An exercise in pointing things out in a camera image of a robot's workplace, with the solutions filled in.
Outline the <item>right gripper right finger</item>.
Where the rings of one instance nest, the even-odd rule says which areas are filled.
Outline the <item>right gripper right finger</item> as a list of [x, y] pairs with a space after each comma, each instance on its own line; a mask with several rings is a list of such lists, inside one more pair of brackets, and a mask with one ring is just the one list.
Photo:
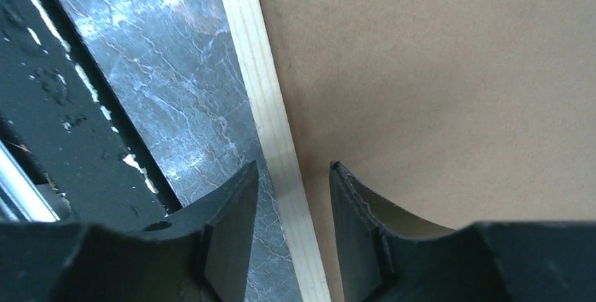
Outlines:
[[452, 230], [329, 171], [346, 301], [594, 301], [595, 223], [481, 221]]

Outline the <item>light wooden picture frame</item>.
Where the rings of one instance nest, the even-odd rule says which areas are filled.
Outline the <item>light wooden picture frame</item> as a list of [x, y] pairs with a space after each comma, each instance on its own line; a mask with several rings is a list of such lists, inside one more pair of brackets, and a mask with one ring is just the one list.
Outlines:
[[330, 301], [259, 0], [222, 0], [303, 301]]

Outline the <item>brown hardboard backing board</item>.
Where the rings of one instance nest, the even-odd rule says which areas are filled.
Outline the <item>brown hardboard backing board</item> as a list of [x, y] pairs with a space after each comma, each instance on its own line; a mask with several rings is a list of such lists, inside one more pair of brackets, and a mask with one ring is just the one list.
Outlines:
[[261, 0], [333, 301], [328, 170], [448, 228], [595, 217], [595, 0]]

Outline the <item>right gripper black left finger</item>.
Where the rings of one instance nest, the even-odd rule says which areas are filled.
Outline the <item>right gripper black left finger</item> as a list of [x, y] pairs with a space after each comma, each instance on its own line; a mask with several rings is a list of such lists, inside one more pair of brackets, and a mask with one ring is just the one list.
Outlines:
[[259, 174], [223, 185], [142, 230], [2, 223], [2, 301], [243, 301]]

